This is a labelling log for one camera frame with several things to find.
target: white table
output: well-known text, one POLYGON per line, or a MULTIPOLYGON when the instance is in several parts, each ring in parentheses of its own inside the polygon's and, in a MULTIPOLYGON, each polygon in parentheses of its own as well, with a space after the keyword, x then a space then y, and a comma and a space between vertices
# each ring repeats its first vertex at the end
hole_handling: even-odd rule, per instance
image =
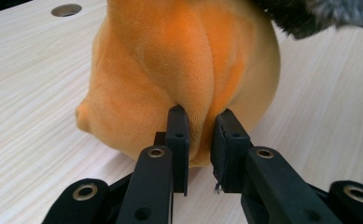
MULTIPOLYGON (((60 193, 92 177, 111 184, 135 162, 79 131, 91 42, 104 0, 35 0, 0 12, 0 223, 40 223, 60 193), (76 3, 82 11, 54 17, 76 3)), ((363 183, 363 29, 301 41, 278 32, 282 75, 272 106, 250 133, 280 151, 309 183, 363 183)), ((239 195, 214 194, 212 168, 190 170, 175 223, 245 223, 239 195)))

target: orange plush toy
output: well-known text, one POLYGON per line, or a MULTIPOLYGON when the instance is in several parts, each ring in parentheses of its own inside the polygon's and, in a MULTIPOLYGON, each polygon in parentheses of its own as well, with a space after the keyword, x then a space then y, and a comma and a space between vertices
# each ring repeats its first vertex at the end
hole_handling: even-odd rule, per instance
POLYGON ((189 164, 204 166, 216 115, 229 108, 251 130, 278 75, 272 24, 249 0, 108 0, 77 126, 137 159, 182 105, 189 164))

